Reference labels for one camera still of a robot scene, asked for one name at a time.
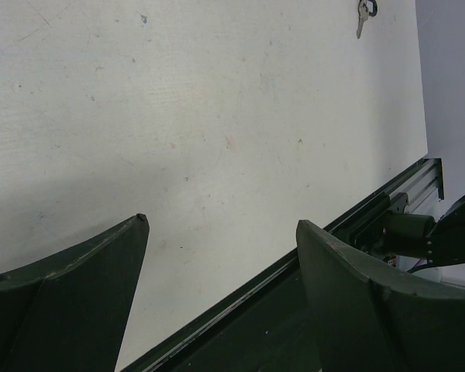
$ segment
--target white table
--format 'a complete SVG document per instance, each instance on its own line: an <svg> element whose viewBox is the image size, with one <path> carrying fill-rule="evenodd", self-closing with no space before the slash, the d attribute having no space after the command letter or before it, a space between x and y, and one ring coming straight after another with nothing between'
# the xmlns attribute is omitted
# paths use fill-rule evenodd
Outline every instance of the white table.
<svg viewBox="0 0 465 372"><path fill-rule="evenodd" d="M136 212L118 369L427 152L415 2L0 1L0 272Z"/></svg>

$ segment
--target table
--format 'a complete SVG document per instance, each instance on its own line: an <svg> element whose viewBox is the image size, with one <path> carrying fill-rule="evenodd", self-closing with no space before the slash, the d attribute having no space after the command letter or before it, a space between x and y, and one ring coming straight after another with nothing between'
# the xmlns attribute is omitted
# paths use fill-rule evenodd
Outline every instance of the table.
<svg viewBox="0 0 465 372"><path fill-rule="evenodd" d="M0 2L0 272L146 213L120 370L423 157L415 2L356 6Z"/></svg>

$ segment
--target black cable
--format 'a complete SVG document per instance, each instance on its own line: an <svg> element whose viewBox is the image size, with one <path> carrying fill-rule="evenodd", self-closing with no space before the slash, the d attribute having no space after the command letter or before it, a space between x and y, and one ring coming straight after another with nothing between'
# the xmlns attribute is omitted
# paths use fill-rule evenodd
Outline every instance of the black cable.
<svg viewBox="0 0 465 372"><path fill-rule="evenodd" d="M431 267L435 267L435 266L431 265L430 263L428 263L428 264L426 263L424 265L412 267L410 270L407 271L407 273L413 274L413 273L416 273L417 271L420 271L420 270L430 269Z"/></svg>

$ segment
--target key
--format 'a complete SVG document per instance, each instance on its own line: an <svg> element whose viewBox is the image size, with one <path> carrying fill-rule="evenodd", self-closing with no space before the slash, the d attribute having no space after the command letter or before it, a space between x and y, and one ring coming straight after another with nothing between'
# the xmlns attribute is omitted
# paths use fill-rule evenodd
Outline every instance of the key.
<svg viewBox="0 0 465 372"><path fill-rule="evenodd" d="M359 39L362 36L363 24L369 19L369 9L367 0L360 0L358 3L358 29L356 29L356 37Z"/></svg>

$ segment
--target gray wall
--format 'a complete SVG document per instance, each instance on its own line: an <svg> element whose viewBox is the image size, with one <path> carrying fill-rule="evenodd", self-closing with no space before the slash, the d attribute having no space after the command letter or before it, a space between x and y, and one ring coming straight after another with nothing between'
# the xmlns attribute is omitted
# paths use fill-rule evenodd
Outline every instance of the gray wall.
<svg viewBox="0 0 465 372"><path fill-rule="evenodd" d="M429 156L442 157L446 202L465 193L465 0L416 0Z"/></svg>

